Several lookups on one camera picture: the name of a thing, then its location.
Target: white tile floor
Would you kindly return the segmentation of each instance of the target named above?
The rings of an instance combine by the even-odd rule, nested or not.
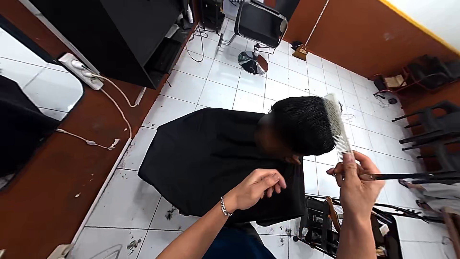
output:
[[[216,53],[218,37],[203,39],[205,57],[197,63],[184,51],[161,95],[145,118],[118,170],[109,182],[72,252],[76,259],[120,249],[119,259],[154,258],[181,231],[197,219],[184,217],[156,190],[141,181],[137,170],[144,159],[156,128],[204,107],[221,107],[251,112],[268,112],[276,100],[289,96],[323,96],[335,93],[345,104],[345,130],[353,148],[368,155],[383,173],[421,170],[416,153],[401,151],[397,141],[410,132],[404,121],[391,123],[403,115],[400,106],[380,108],[372,96],[372,82],[311,53],[307,62],[291,55],[287,42],[268,55],[269,72],[254,76],[241,70],[236,55],[251,49],[253,42],[238,39],[239,46],[224,47]],[[201,57],[201,41],[196,37],[187,44],[195,59]],[[321,156],[304,158],[305,193],[339,196],[335,179],[326,170],[338,162],[335,150]],[[397,181],[387,181],[379,203],[417,208],[415,196]],[[293,242],[286,230],[295,231],[295,220],[270,227],[254,223],[265,245],[277,258],[326,259],[317,250]],[[398,219],[405,258],[445,258],[441,240],[447,236],[443,225],[420,220]],[[137,243],[137,247],[128,246]]]

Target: black hair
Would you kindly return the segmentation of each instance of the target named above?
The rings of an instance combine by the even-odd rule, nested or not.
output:
[[[273,126],[292,151],[301,155],[321,155],[334,148],[323,98],[289,97],[271,107]]]

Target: barber cape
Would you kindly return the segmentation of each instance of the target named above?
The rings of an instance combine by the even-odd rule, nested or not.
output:
[[[247,210],[235,211],[228,222],[268,226],[303,216],[303,167],[260,151],[254,134],[263,116],[205,108],[164,124],[158,127],[138,175],[181,214],[201,217],[254,169],[277,169],[287,188]]]

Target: mirror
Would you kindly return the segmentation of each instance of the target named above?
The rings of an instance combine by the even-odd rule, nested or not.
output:
[[[83,96],[79,79],[0,16],[0,190]]]

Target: white comb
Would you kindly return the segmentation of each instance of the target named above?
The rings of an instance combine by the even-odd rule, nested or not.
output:
[[[329,128],[331,129],[332,138],[334,140],[335,147],[337,148],[337,154],[339,155],[340,162],[343,162],[344,154],[350,154],[353,157],[348,138],[346,137],[344,123],[341,118],[342,109],[339,106],[339,102],[333,93],[323,97],[323,105],[326,113],[328,114]]]

